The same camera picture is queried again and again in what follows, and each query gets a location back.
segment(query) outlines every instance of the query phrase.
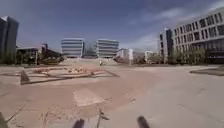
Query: sky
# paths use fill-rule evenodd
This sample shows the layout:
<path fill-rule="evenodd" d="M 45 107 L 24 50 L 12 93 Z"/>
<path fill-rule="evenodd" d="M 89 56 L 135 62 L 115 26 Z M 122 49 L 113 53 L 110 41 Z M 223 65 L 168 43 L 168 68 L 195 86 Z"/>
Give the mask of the sky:
<path fill-rule="evenodd" d="M 20 23 L 19 47 L 48 43 L 60 50 L 62 38 L 78 37 L 156 51 L 165 27 L 221 6 L 224 0 L 0 0 L 0 16 Z"/>

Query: office building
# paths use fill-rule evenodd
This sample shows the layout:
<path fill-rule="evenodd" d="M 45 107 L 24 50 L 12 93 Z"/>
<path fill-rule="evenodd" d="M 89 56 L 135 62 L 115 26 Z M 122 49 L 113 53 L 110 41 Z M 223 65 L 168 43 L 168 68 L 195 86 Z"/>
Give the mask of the office building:
<path fill-rule="evenodd" d="M 171 61 L 171 56 L 173 52 L 173 39 L 172 39 L 172 31 L 168 28 L 165 28 L 159 34 L 158 41 L 158 50 L 159 55 L 162 57 L 163 63 L 168 63 Z"/>
<path fill-rule="evenodd" d="M 113 58 L 116 56 L 119 42 L 116 40 L 99 39 L 96 42 L 96 54 L 98 58 Z"/>
<path fill-rule="evenodd" d="M 0 60 L 3 63 L 15 61 L 18 27 L 19 23 L 11 17 L 0 19 Z"/>
<path fill-rule="evenodd" d="M 182 22 L 172 31 L 174 50 L 189 53 L 203 48 L 209 62 L 224 62 L 224 7 Z"/>
<path fill-rule="evenodd" d="M 65 38 L 61 40 L 62 54 L 68 58 L 81 58 L 85 41 L 82 38 Z"/>

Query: building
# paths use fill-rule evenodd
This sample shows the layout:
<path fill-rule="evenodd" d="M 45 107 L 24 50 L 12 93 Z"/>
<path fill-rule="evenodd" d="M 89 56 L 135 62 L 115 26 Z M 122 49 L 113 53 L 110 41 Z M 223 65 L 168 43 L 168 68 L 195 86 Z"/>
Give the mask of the building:
<path fill-rule="evenodd" d="M 122 59 L 129 59 L 129 49 L 121 48 L 117 50 L 116 57 L 120 57 Z"/>
<path fill-rule="evenodd" d="M 1 62 L 15 61 L 18 27 L 19 23 L 11 17 L 5 16 L 0 20 Z"/>
<path fill-rule="evenodd" d="M 164 63 L 171 61 L 170 56 L 172 56 L 173 52 L 172 30 L 165 28 L 164 31 L 159 34 L 158 51 Z"/>
<path fill-rule="evenodd" d="M 96 42 L 96 54 L 98 58 L 113 58 L 116 56 L 119 42 L 116 40 L 99 39 Z"/>
<path fill-rule="evenodd" d="M 68 58 L 81 58 L 85 41 L 82 38 L 65 38 L 61 40 L 62 54 Z"/>
<path fill-rule="evenodd" d="M 5 21 L 0 18 L 0 62 L 3 61 L 5 55 Z"/>
<path fill-rule="evenodd" d="M 208 62 L 224 63 L 224 7 L 182 22 L 172 31 L 175 51 L 203 48 Z"/>
<path fill-rule="evenodd" d="M 40 47 L 17 48 L 16 64 L 41 64 L 48 62 L 60 62 L 62 54 L 42 44 Z"/>
<path fill-rule="evenodd" d="M 96 47 L 95 42 L 91 42 L 91 43 L 86 42 L 84 53 L 83 53 L 83 58 L 86 58 L 86 59 L 97 58 L 95 47 Z"/>

